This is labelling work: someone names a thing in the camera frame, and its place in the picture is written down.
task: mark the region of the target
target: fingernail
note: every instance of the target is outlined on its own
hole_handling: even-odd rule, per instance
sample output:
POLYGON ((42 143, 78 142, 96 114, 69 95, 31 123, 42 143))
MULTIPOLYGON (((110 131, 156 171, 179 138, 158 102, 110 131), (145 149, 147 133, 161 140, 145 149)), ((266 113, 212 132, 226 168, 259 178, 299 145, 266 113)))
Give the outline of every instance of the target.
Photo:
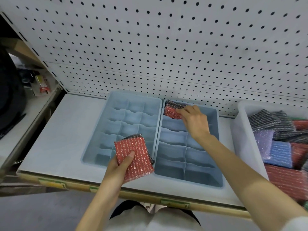
POLYGON ((131 152, 128 154, 128 156, 130 156, 130 157, 134 158, 134 156, 135 156, 135 152, 134 152, 134 151, 131 151, 131 152))

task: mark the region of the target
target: white perforated panel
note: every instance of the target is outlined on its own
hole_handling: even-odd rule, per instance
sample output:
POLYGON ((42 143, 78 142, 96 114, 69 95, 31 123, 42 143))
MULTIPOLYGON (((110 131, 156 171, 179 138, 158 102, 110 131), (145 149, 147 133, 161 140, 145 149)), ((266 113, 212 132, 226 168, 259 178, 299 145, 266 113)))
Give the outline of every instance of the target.
POLYGON ((230 99, 215 103, 229 115, 240 99, 307 107, 307 0, 3 0, 1 8, 70 92, 230 99), (73 68, 99 79, 85 82, 73 68), (147 86, 132 89, 137 77, 147 86))

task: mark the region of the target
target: white plastic bin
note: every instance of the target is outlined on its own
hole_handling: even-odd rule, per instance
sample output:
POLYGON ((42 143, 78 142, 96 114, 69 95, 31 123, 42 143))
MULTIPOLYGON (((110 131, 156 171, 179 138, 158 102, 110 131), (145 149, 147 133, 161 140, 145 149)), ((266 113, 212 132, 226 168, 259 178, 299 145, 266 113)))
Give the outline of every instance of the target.
POLYGON ((238 104, 238 115, 231 126, 235 154, 268 180, 267 172, 248 120, 249 116, 256 114, 262 109, 266 109, 269 112, 282 110, 289 117, 307 119, 308 109, 258 101, 241 101, 238 104))

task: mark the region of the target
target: blue plastic tray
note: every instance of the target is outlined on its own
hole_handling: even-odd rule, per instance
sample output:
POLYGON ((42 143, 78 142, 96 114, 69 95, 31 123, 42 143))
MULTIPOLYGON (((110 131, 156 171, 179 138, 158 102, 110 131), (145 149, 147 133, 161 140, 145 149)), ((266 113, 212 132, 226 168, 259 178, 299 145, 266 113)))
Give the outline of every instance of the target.
POLYGON ((82 162, 107 166, 115 155, 114 141, 141 133, 154 157, 162 100, 112 91, 81 158, 82 162))
MULTIPOLYGON (((210 155, 191 137, 182 120, 164 115, 164 101, 157 137, 154 173, 209 186, 222 187, 220 169, 210 155)), ((219 140, 218 112, 198 106, 207 115, 210 133, 219 140)))

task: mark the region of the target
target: floor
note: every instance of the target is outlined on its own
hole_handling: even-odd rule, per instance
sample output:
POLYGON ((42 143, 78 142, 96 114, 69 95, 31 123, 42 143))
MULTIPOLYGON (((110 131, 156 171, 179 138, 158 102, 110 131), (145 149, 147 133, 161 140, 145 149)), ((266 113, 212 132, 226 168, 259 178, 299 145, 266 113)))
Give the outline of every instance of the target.
MULTIPOLYGON (((0 230, 67 231, 74 230, 93 193, 81 191, 53 192, 0 198, 0 230)), ((206 231, 258 231, 249 220, 195 212, 206 231)))

